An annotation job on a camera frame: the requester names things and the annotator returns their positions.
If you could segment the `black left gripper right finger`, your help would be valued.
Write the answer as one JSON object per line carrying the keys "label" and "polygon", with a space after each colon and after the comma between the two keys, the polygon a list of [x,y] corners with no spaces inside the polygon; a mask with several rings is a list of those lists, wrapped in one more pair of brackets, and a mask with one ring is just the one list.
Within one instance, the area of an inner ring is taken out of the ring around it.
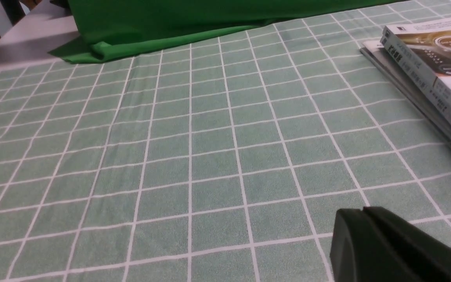
{"label": "black left gripper right finger", "polygon": [[364,207],[363,212],[424,282],[451,282],[451,247],[383,207]]}

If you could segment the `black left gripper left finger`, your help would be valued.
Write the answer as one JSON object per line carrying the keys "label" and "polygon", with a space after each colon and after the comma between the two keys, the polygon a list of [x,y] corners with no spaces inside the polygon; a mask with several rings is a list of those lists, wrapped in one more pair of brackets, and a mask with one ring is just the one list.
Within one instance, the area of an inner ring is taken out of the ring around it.
{"label": "black left gripper left finger", "polygon": [[420,282],[362,210],[336,212],[330,261],[336,282]]}

